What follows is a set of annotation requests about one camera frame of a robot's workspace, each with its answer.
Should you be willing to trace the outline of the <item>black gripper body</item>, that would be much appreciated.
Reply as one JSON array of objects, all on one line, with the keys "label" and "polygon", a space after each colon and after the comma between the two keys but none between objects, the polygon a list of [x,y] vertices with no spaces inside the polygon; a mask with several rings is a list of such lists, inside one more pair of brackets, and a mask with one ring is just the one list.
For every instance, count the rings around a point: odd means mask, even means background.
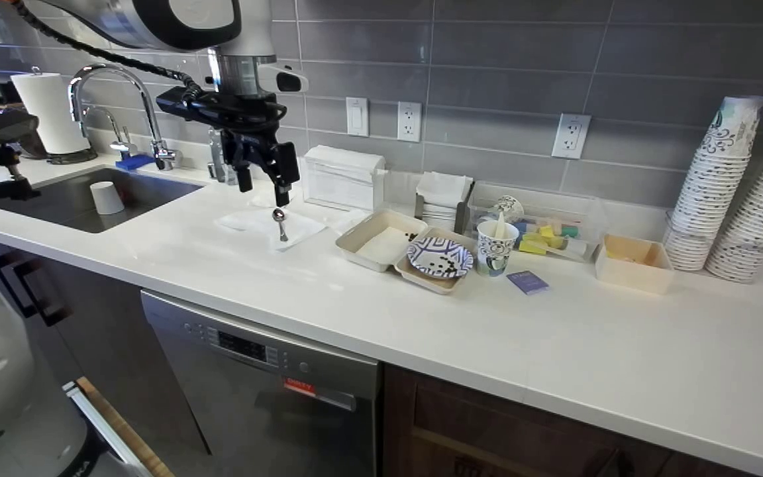
[{"label": "black gripper body", "polygon": [[169,87],[157,106],[189,123],[218,130],[222,163],[243,175],[250,166],[260,168],[270,180],[296,180],[296,154],[292,143],[275,138],[287,109],[272,93],[262,98],[241,98],[201,87]]}]

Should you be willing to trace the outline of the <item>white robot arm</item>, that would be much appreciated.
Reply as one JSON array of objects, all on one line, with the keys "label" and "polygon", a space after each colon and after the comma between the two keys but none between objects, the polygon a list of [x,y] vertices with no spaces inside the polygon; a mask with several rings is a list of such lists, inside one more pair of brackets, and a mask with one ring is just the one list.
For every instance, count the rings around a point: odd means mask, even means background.
[{"label": "white robot arm", "polygon": [[241,192],[252,168],[272,183],[272,201],[287,207],[300,180],[296,148],[279,138],[287,118],[280,93],[301,93],[304,78],[280,65],[272,49],[270,0],[42,0],[84,29],[129,52],[211,53],[207,86],[190,74],[75,40],[42,21],[26,0],[5,0],[38,32],[97,58],[173,79],[157,98],[165,115],[214,130],[218,156]]}]

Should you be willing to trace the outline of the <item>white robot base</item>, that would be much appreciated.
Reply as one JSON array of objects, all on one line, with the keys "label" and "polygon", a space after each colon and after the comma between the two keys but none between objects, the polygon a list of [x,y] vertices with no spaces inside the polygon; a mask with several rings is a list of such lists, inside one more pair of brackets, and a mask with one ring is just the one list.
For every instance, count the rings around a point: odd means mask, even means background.
[{"label": "white robot base", "polygon": [[87,425],[0,294],[0,477],[63,477],[84,440]]}]

